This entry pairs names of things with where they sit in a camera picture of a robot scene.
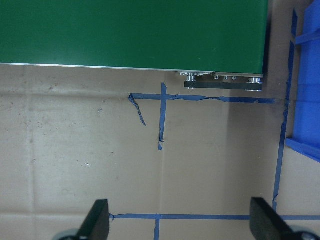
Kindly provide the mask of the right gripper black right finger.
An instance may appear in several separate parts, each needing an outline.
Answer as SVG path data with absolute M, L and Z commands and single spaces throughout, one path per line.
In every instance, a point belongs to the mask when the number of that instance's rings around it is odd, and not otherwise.
M 249 228 L 256 240 L 289 240 L 295 232 L 262 197 L 250 200 Z

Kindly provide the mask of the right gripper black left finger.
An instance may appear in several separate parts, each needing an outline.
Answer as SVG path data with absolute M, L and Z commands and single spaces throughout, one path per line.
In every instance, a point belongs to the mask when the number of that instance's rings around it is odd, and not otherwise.
M 75 235 L 76 240 L 107 240 L 110 233 L 110 215 L 107 199 L 96 200 Z

